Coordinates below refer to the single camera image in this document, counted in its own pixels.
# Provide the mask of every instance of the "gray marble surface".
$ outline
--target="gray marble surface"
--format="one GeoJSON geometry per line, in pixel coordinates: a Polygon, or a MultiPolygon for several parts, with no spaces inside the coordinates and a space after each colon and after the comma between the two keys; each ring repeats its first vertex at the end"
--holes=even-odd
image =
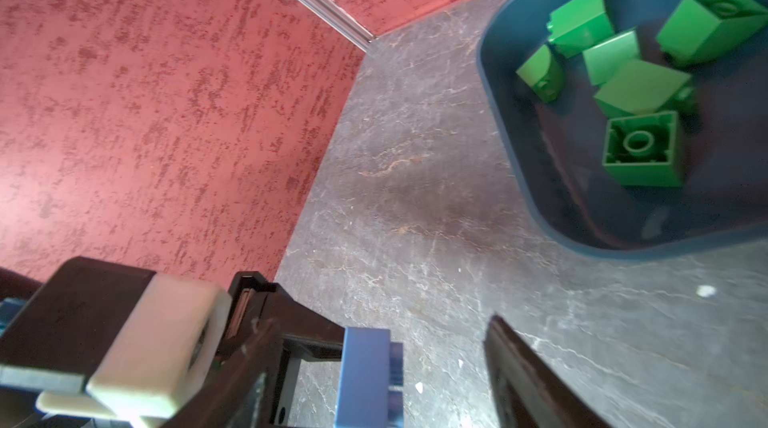
{"type": "MultiPolygon", "coordinates": [[[[768,243],[630,263],[548,239],[475,68],[504,1],[376,41],[277,280],[339,324],[405,342],[407,426],[498,426],[492,313],[615,426],[768,426],[768,243]]],[[[291,423],[332,426],[338,369],[304,364],[291,423]]]]}

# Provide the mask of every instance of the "blue bin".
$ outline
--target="blue bin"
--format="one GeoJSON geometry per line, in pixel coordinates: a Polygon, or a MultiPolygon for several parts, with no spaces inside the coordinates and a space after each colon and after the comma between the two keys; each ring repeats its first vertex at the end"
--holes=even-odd
{"type": "MultiPolygon", "coordinates": [[[[478,69],[534,219],[593,257],[650,260],[768,233],[768,30],[694,76],[699,116],[686,119],[688,177],[679,189],[622,187],[600,164],[606,118],[581,55],[543,104],[514,71],[547,39],[569,0],[509,0],[478,49],[478,69]]],[[[768,0],[757,0],[764,5],[768,0]]],[[[655,36],[680,0],[605,0],[617,32],[638,27],[643,58],[668,65],[655,36]]]]}

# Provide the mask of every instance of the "white plastic part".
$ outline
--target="white plastic part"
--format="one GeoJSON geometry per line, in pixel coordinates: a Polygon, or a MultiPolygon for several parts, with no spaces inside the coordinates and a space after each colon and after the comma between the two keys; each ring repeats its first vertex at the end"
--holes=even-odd
{"type": "Polygon", "coordinates": [[[231,301],[216,283],[156,274],[88,381],[92,399],[43,392],[38,408],[159,426],[202,387],[231,301]]]}

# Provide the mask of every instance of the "green lego brick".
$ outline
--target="green lego brick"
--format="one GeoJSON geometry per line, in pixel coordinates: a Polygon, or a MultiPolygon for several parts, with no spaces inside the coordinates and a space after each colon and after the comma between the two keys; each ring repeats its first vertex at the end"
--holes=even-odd
{"type": "Polygon", "coordinates": [[[546,44],[518,68],[517,74],[544,103],[557,99],[563,89],[563,69],[546,44]]]}
{"type": "Polygon", "coordinates": [[[594,96],[608,117],[650,115],[675,110],[696,112],[690,74],[643,60],[626,61],[594,96]]]}
{"type": "Polygon", "coordinates": [[[549,17],[549,42],[565,58],[573,58],[615,34],[604,0],[571,0],[549,17]]]}
{"type": "Polygon", "coordinates": [[[682,186],[684,154],[676,111],[608,120],[603,167],[623,186],[682,186]]]}
{"type": "Polygon", "coordinates": [[[638,35],[626,30],[584,51],[589,82],[592,86],[605,83],[630,59],[640,59],[638,35]]]}
{"type": "Polygon", "coordinates": [[[656,40],[685,67],[719,58],[767,24],[768,9],[755,0],[682,0],[656,40]]]}

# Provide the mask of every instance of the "blue plastic piece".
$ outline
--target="blue plastic piece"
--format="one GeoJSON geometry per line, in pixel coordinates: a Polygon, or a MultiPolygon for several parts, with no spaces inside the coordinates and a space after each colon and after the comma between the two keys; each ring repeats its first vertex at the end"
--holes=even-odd
{"type": "Polygon", "coordinates": [[[0,303],[0,337],[18,312],[24,308],[25,303],[24,299],[18,298],[5,298],[0,303]]]}
{"type": "MultiPolygon", "coordinates": [[[[562,64],[565,88],[544,105],[514,74],[547,38],[549,12],[569,0],[510,0],[491,21],[478,67],[534,219],[593,257],[649,260],[768,234],[768,30],[716,61],[686,69],[701,94],[684,118],[685,187],[622,187],[600,165],[606,119],[581,57],[562,64]]],[[[757,0],[763,5],[768,0],[757,0]]],[[[617,32],[638,26],[644,59],[670,66],[655,36],[680,0],[605,0],[617,32]]]]}
{"type": "Polygon", "coordinates": [[[346,328],[341,358],[336,428],[403,426],[402,344],[389,330],[346,328]]]}

